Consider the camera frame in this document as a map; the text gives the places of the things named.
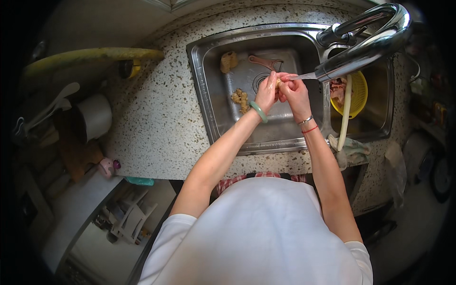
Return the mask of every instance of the hand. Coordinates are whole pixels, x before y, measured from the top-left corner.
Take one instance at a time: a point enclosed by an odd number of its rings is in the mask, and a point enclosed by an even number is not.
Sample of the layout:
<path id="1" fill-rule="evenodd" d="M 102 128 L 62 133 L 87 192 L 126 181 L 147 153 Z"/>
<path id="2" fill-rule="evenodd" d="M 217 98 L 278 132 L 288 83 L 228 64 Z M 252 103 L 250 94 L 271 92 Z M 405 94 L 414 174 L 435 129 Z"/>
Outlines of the hand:
<path id="1" fill-rule="evenodd" d="M 289 76 L 297 74 L 278 73 L 282 82 L 279 82 L 279 92 L 277 94 L 281 102 L 288 100 L 293 117 L 297 123 L 309 118 L 312 114 L 309 102 L 309 93 L 302 80 L 289 80 Z"/>
<path id="2" fill-rule="evenodd" d="M 258 86 L 258 92 L 255 97 L 255 103 L 263 110 L 267 115 L 272 105 L 277 102 L 275 96 L 275 83 L 277 81 L 277 73 L 271 72 L 267 78 L 265 78 Z"/>

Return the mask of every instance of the person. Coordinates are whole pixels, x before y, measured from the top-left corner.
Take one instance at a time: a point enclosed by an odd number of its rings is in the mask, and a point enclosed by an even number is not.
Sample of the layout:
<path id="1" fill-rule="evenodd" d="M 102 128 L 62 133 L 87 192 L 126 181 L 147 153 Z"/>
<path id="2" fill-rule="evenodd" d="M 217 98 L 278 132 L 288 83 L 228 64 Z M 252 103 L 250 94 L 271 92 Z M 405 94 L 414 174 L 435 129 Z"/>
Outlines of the person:
<path id="1" fill-rule="evenodd" d="M 318 196 L 302 182 L 249 177 L 231 183 L 209 206 L 212 190 L 262 121 L 251 108 L 190 171 L 139 284 L 373 283 L 342 174 L 311 117 L 305 84 L 290 75 L 271 72 L 254 102 L 267 114 L 277 100 L 288 101 L 307 143 Z"/>

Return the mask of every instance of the chrome faucet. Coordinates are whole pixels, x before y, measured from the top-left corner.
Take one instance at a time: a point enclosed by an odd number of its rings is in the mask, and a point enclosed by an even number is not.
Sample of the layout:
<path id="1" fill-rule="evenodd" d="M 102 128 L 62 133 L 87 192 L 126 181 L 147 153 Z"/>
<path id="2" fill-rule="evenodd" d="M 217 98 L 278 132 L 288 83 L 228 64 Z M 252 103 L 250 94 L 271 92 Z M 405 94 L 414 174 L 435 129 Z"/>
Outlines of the chrome faucet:
<path id="1" fill-rule="evenodd" d="M 324 47 L 329 47 L 333 43 L 353 45 L 356 43 L 356 36 L 366 29 L 366 25 L 391 15 L 392 18 L 373 35 L 318 65 L 315 68 L 316 78 L 321 82 L 327 82 L 356 72 L 380 58 L 391 56 L 410 37 L 412 20 L 401 4 L 387 3 L 320 32 L 317 35 L 317 42 Z"/>

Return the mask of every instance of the sink basin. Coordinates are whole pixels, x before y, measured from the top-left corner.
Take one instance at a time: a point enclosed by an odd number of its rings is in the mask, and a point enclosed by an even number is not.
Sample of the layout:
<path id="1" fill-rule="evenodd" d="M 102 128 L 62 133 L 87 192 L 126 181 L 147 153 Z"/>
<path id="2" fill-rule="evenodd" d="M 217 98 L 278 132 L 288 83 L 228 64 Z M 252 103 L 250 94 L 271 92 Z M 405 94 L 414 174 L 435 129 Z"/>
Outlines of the sink basin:
<path id="1" fill-rule="evenodd" d="M 348 48 L 343 45 L 328 49 L 319 46 L 316 35 L 327 27 L 299 23 L 261 25 L 215 34 L 188 44 L 193 81 L 210 143 L 214 143 L 242 116 L 240 106 L 231 100 L 231 94 L 240 88 L 247 92 L 249 101 L 254 100 L 259 83 L 270 73 L 266 67 L 249 62 L 249 55 L 283 60 L 280 71 L 313 72 L 328 57 Z M 238 66 L 224 74 L 220 71 L 220 58 L 229 51 L 237 53 Z M 366 68 L 363 73 L 368 81 L 368 103 L 362 114 L 350 120 L 347 136 L 364 141 L 380 139 L 389 136 L 391 129 L 393 105 L 390 97 L 393 93 L 389 92 L 394 86 L 391 85 L 391 63 L 385 60 Z M 309 90 L 312 113 L 323 136 L 337 136 L 342 116 L 331 110 L 329 84 L 317 80 L 305 80 L 304 83 Z M 268 119 L 267 124 L 258 125 L 238 155 L 307 148 L 287 102 L 274 104 Z"/>
<path id="2" fill-rule="evenodd" d="M 229 51 L 235 51 L 238 66 L 223 74 L 220 71 L 220 58 Z M 289 73 L 313 72 L 320 63 L 318 51 L 312 41 L 302 33 L 278 36 L 262 36 L 235 41 L 209 49 L 202 58 L 208 97 L 214 109 L 214 119 L 218 134 L 223 135 L 242 116 L 239 104 L 231 100 L 231 94 L 240 88 L 247 92 L 248 100 L 254 100 L 258 85 L 270 74 L 262 65 L 249 62 L 248 57 L 255 55 L 266 59 L 282 59 L 281 71 Z M 323 121 L 323 96 L 320 83 L 309 80 L 307 88 L 311 94 L 314 117 Z M 268 123 L 260 124 L 249 143 L 289 140 L 301 137 L 301 129 L 293 119 L 293 113 L 287 102 L 274 104 L 268 114 Z"/>
<path id="3" fill-rule="evenodd" d="M 328 58 L 342 52 L 345 48 L 333 48 Z M 388 138 L 392 124 L 394 105 L 394 80 L 391 62 L 384 59 L 375 65 L 361 69 L 368 84 L 368 99 L 364 109 L 348 122 L 347 135 L 359 141 Z M 331 126 L 340 132 L 342 115 L 331 105 Z"/>

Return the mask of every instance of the silver bracelet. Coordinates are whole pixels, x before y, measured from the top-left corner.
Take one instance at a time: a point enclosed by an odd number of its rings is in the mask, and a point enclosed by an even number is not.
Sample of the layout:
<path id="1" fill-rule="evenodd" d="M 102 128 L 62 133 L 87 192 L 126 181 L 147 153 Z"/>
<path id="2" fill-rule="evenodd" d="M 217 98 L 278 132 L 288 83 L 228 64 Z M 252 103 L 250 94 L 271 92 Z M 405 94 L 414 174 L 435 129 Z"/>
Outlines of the silver bracelet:
<path id="1" fill-rule="evenodd" d="M 312 119 L 313 119 L 313 115 L 311 115 L 309 118 L 305 119 L 304 121 L 298 123 L 298 125 L 303 125 L 303 124 L 305 124 L 305 123 L 308 123 L 308 122 L 309 122 L 310 120 L 312 120 Z"/>

